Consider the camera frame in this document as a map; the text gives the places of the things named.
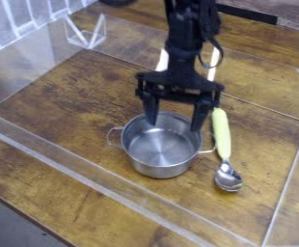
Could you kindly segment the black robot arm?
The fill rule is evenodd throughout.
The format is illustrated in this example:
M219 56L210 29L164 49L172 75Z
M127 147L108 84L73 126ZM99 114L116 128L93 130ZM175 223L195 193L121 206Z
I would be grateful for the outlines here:
M143 101L147 122L156 124L160 100L194 104L191 130L199 131L208 111L219 105L224 86L207 80L195 70L195 59L202 59L203 43L210 41L223 57L223 49L214 38L219 34L220 18L215 0L166 0L168 19L168 68L163 71L140 72L135 94ZM207 69L214 66L202 62Z

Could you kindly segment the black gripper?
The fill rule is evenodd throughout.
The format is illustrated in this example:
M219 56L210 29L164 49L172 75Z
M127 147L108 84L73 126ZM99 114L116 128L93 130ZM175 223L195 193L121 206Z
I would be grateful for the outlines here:
M200 131L208 111L219 105L224 86L196 72L195 58L183 60L163 48L156 69L139 72L135 78L147 122L156 124L162 100L178 101L195 105L191 130Z

